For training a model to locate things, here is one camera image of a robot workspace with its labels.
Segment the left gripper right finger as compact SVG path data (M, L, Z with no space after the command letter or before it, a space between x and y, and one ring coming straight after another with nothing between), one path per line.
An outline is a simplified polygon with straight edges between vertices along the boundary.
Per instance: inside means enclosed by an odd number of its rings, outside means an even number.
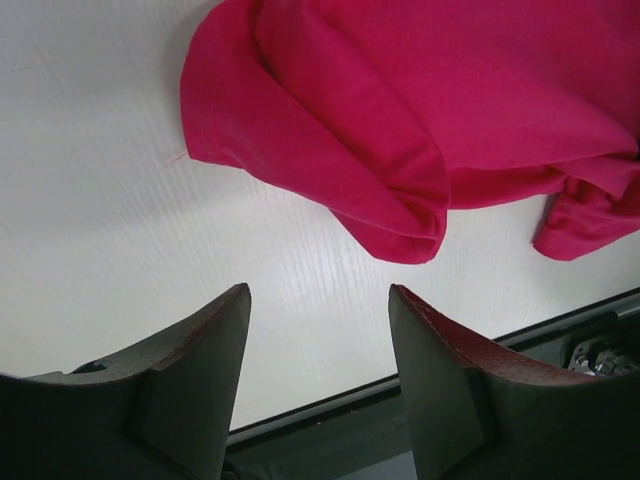
M635 479L639 355L599 340L566 367L451 320L409 289L389 317L421 479Z

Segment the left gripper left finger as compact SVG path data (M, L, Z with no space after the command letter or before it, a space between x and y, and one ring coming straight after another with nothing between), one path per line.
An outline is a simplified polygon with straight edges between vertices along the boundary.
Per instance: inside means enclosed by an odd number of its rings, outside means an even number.
M69 373L1 379L5 479L217 479L248 337L238 284Z

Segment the pink t shirt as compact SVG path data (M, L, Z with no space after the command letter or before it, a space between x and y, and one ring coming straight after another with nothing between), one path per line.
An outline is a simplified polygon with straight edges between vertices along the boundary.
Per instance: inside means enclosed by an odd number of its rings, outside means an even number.
M635 1L225 1L180 79L189 156L422 264L452 210L550 195L570 261L639 228Z

